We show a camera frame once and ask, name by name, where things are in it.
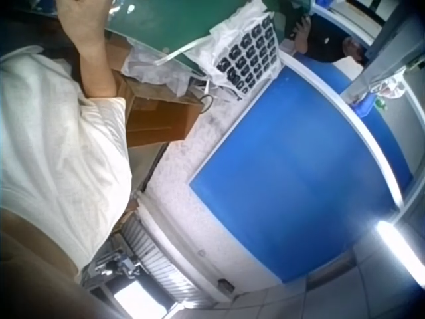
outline window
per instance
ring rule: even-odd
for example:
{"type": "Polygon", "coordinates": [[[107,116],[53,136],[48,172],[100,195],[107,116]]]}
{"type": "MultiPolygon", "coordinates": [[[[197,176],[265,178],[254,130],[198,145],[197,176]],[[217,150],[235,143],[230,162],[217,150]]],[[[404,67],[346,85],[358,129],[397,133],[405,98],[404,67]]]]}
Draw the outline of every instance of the window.
{"type": "Polygon", "coordinates": [[[167,310],[158,304],[138,281],[120,290],[114,297],[134,319],[161,319],[167,314],[167,310]]]}

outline black cable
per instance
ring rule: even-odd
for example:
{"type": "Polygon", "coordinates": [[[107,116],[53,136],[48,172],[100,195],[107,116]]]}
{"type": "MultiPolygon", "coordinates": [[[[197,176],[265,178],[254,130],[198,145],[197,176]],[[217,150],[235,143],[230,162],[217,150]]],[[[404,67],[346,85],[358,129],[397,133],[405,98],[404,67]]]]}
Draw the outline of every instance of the black cable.
{"type": "Polygon", "coordinates": [[[213,98],[213,96],[211,96],[210,94],[206,94],[206,95],[204,95],[202,98],[200,98],[199,100],[200,101],[202,101],[204,98],[211,98],[211,102],[210,102],[210,104],[208,104],[207,105],[207,107],[205,107],[205,108],[203,108],[203,110],[201,111],[201,113],[199,113],[199,114],[204,114],[206,111],[208,111],[210,108],[211,108],[211,106],[213,105],[213,103],[214,103],[214,98],[213,98]]]}

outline blue wall panel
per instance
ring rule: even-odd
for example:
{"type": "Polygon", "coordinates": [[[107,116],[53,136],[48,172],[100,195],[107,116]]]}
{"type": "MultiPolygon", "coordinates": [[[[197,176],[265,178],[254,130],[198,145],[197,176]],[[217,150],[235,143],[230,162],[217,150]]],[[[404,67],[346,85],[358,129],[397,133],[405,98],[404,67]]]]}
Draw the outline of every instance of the blue wall panel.
{"type": "Polygon", "coordinates": [[[358,135],[288,68],[191,187],[283,282],[342,253],[393,206],[358,135]]]}

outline white plastic bag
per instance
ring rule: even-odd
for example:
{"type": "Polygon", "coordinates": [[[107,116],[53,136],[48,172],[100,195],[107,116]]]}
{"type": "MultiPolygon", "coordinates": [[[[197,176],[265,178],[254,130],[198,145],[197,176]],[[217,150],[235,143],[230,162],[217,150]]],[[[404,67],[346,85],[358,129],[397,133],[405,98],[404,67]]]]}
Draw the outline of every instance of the white plastic bag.
{"type": "MultiPolygon", "coordinates": [[[[271,18],[272,14],[266,12],[266,9],[267,7],[261,0],[252,0],[242,8],[239,8],[229,19],[212,28],[210,35],[203,38],[204,40],[199,45],[184,52],[184,55],[197,63],[213,84],[231,88],[241,97],[248,96],[254,91],[254,86],[257,86],[259,82],[267,78],[277,77],[281,69],[279,58],[271,64],[267,71],[262,70],[260,78],[254,78],[255,84],[249,88],[247,93],[238,91],[235,85],[228,80],[228,75],[225,72],[221,72],[217,65],[223,57],[228,55],[235,44],[240,43],[244,35],[250,33],[254,27],[261,24],[267,17],[271,18]]],[[[275,42],[274,48],[276,54],[278,54],[278,42],[274,30],[272,36],[275,42]]]]}
{"type": "Polygon", "coordinates": [[[161,59],[163,54],[131,39],[128,41],[133,48],[122,66],[122,74],[142,83],[166,84],[177,97],[186,94],[192,75],[190,68],[174,60],[155,66],[153,62],[161,59]]]}
{"type": "Polygon", "coordinates": [[[404,81],[404,72],[406,72],[406,68],[400,69],[396,74],[376,82],[371,83],[369,85],[369,92],[375,93],[378,96],[382,96],[384,98],[400,98],[406,92],[406,87],[403,84],[404,81]]]}

